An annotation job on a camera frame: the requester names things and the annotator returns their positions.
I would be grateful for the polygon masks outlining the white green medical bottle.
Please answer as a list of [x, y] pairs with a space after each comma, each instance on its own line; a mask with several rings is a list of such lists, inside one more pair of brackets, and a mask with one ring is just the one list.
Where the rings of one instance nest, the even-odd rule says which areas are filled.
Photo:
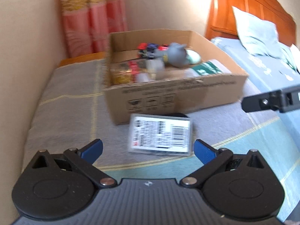
[[186, 69], [184, 73], [186, 77], [199, 77], [217, 74], [231, 74], [231, 71], [218, 60], [211, 59]]

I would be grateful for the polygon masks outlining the light blue pillow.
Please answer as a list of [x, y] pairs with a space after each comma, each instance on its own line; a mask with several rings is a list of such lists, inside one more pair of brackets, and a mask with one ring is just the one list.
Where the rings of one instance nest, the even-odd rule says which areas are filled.
[[267, 55], [282, 59], [284, 54], [279, 42], [276, 25], [250, 13], [232, 7], [237, 35], [251, 55]]

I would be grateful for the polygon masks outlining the mint green round case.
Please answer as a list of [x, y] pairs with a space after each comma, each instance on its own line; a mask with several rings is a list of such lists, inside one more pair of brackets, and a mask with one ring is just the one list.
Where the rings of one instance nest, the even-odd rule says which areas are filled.
[[196, 51], [191, 49], [186, 49], [186, 59], [190, 65], [195, 65], [201, 62], [201, 56]]

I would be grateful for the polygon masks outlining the black digital clock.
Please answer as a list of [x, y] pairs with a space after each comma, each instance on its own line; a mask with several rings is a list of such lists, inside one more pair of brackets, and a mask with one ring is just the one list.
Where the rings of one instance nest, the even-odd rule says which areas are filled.
[[181, 117], [181, 118], [188, 118], [187, 115], [183, 114], [183, 113], [168, 113], [168, 114], [164, 114], [164, 116], [167, 117]]

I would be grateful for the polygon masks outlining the orange wooden headboard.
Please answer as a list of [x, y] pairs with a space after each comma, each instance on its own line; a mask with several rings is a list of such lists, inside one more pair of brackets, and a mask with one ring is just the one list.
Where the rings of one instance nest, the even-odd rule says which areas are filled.
[[205, 37], [237, 39], [236, 22], [232, 7], [273, 22], [279, 41], [287, 46], [296, 44], [296, 22], [277, 0], [211, 0]]

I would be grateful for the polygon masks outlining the red toy train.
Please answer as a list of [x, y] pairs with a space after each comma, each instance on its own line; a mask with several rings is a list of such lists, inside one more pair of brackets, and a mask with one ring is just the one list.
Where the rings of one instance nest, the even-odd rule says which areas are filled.
[[168, 48], [169, 48], [168, 44], [162, 44], [162, 45], [158, 46], [159, 51], [166, 51], [166, 50], [168, 50]]

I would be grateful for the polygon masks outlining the clear bottle yellow capsules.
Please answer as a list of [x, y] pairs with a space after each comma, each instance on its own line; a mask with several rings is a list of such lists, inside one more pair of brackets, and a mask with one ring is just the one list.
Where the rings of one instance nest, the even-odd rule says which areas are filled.
[[113, 64], [110, 68], [114, 85], [134, 83], [139, 72], [139, 65], [133, 60]]

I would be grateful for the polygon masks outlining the white labelled card box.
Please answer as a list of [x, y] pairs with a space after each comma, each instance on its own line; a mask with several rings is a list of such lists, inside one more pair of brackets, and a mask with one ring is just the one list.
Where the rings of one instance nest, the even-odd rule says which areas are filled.
[[128, 151], [150, 155], [189, 156], [192, 120], [188, 117], [132, 114]]

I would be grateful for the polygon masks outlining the black cube toy red buttons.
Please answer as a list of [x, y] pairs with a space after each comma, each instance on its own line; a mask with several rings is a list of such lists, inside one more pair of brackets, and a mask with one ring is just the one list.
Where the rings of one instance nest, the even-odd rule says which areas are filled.
[[155, 59], [160, 56], [158, 53], [160, 49], [159, 44], [155, 43], [140, 43], [137, 47], [138, 50], [138, 57], [141, 59]]

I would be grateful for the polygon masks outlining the pink patterned curtain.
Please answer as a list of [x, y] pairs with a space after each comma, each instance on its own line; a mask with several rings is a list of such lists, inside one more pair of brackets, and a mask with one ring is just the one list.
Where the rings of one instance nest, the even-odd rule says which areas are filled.
[[127, 30], [125, 0], [60, 0], [70, 57], [106, 50], [108, 35]]

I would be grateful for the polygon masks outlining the blue floral bed sheet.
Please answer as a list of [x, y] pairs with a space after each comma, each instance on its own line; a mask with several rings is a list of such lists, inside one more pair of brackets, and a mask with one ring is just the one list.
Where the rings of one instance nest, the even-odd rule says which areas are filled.
[[[299, 84], [299, 74], [283, 59], [251, 55], [237, 39], [216, 37], [214, 45], [227, 53], [248, 74], [245, 95], [256, 95]], [[284, 204], [278, 214], [289, 224], [299, 223], [299, 111], [249, 113], [255, 122], [276, 118], [262, 130], [266, 144], [260, 149], [285, 190]]]

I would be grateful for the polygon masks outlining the clear plastic jar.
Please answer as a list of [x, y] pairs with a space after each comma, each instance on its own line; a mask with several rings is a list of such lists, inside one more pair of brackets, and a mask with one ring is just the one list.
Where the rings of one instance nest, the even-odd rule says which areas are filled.
[[162, 80], [165, 78], [165, 64], [161, 59], [147, 59], [139, 64], [139, 72], [135, 76], [136, 83]]

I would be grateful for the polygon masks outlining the grey cartoon mouse figure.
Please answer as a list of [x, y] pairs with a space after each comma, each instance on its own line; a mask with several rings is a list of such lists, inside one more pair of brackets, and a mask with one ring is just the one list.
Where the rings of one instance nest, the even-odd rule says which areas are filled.
[[183, 68], [189, 64], [186, 44], [171, 43], [167, 50], [156, 49], [154, 57], [176, 68]]

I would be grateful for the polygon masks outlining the open cardboard box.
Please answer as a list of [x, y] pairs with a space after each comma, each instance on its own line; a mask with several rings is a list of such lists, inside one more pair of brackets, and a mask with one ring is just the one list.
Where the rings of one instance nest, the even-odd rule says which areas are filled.
[[[137, 56], [138, 45], [143, 42], [186, 44], [199, 53], [202, 60], [216, 59], [230, 73], [114, 85], [111, 66], [134, 59]], [[229, 55], [202, 35], [194, 31], [173, 29], [111, 33], [102, 72], [107, 108], [116, 125], [129, 122], [133, 113], [190, 113], [234, 103], [241, 98], [244, 83], [249, 76]]]

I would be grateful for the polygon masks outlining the grey green checked blanket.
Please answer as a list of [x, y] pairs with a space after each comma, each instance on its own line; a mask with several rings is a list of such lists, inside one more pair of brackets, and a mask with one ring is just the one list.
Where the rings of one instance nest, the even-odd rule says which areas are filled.
[[[201, 166], [193, 156], [128, 152], [129, 127], [114, 125], [111, 121], [101, 78], [99, 61], [74, 64], [54, 72], [28, 132], [25, 163], [39, 149], [61, 153], [69, 147], [80, 148], [99, 138], [103, 141], [104, 151], [95, 165], [118, 180], [181, 179]], [[189, 117], [193, 121], [194, 139], [202, 139], [215, 148], [229, 148], [234, 153], [247, 153], [249, 149], [260, 151], [266, 144], [262, 130], [276, 121], [276, 118], [267, 117], [265, 121], [255, 122], [238, 102], [193, 112]]]

